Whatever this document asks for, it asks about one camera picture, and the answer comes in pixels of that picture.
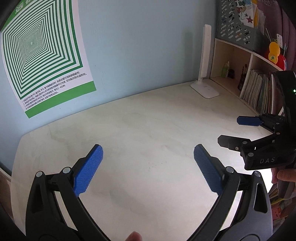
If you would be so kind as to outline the right hand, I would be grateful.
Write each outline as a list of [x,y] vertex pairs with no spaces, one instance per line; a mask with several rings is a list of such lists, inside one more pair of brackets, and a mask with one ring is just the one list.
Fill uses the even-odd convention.
[[276,184],[278,180],[286,182],[296,182],[296,169],[282,169],[272,168],[272,184]]

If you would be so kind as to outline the left hand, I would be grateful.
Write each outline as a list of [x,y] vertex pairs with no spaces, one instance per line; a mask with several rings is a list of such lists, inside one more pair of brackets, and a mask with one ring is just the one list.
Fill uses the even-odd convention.
[[142,241],[142,236],[138,232],[132,232],[125,241]]

